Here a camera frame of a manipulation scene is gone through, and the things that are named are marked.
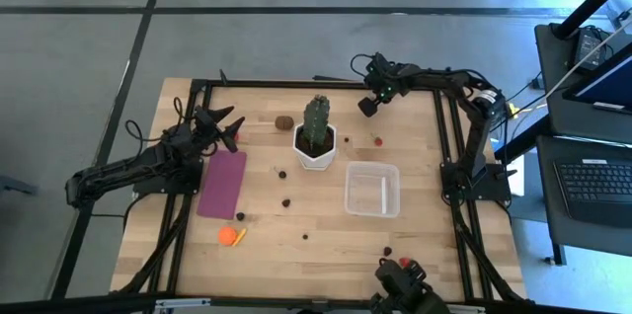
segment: red berry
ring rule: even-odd
[[[407,267],[411,263],[411,259],[409,258],[401,258],[399,259],[399,265],[401,267]]]

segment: cactus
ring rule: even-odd
[[[329,100],[327,97],[316,95],[305,107],[303,117],[302,136],[309,142],[310,150],[323,146],[329,119]]]

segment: clear plastic container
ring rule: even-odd
[[[355,215],[396,217],[399,214],[397,167],[376,162],[350,162],[345,210]]]

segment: wooden table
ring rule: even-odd
[[[165,80],[151,137],[176,123],[173,98],[178,96],[186,104],[190,85],[190,79]],[[305,105],[315,94],[330,99],[330,124],[338,129],[338,153],[325,172],[305,171],[291,148],[292,132],[275,128],[275,118],[281,115],[301,122]],[[246,219],[200,217],[196,215],[198,197],[194,198],[179,294],[365,300],[382,291],[374,272],[388,246],[393,249],[392,259],[417,260],[429,274],[427,282],[444,300],[463,300],[451,214],[440,199],[441,150],[433,94],[411,92],[381,107],[372,118],[363,116],[356,105],[365,95],[361,90],[213,88],[212,109],[235,106],[224,124],[246,117],[238,147],[248,154],[248,160],[237,203],[237,211],[244,212]],[[447,101],[444,104],[446,120],[450,120]],[[461,120],[468,130],[465,115]],[[456,159],[450,125],[448,131]],[[373,144],[372,133],[382,138],[381,147]],[[493,160],[491,150],[487,155]],[[345,212],[345,175],[350,161],[383,162],[399,168],[398,217]],[[285,170],[287,178],[280,179],[275,170]],[[165,198],[150,195],[130,213],[112,289],[128,283],[154,250]],[[286,198],[291,199],[287,208],[281,205]],[[477,205],[489,258],[513,290],[524,295],[507,215],[492,202],[478,201]],[[217,230],[225,225],[248,228],[237,247],[218,245]],[[168,254],[160,288],[165,286],[170,264]],[[480,296],[475,264],[470,254],[472,282]]]

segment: orange ball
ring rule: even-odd
[[[235,242],[236,238],[237,231],[235,231],[235,229],[231,228],[230,226],[224,226],[223,228],[219,229],[219,232],[217,233],[217,240],[222,245],[230,246]]]

